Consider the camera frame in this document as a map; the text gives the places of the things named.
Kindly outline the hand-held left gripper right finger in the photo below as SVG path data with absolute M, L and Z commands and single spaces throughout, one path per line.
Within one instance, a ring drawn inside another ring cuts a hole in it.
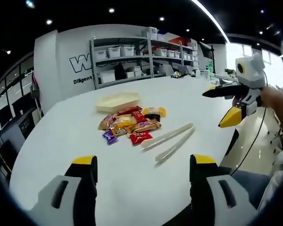
M 262 197 L 262 176 L 247 171 L 230 175 L 209 156 L 190 156 L 191 224 L 246 226 L 256 216 Z

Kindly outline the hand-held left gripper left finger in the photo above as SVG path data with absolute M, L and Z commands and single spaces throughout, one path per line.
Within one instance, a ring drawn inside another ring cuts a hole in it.
M 39 226 L 94 226 L 97 182 L 97 156 L 77 158 L 38 193 L 29 216 Z

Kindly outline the person's right hand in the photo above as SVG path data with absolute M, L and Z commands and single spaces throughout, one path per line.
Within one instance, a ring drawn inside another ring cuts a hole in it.
M 283 111 L 283 93 L 269 86 L 264 86 L 260 93 L 264 107 L 272 108 L 275 112 Z

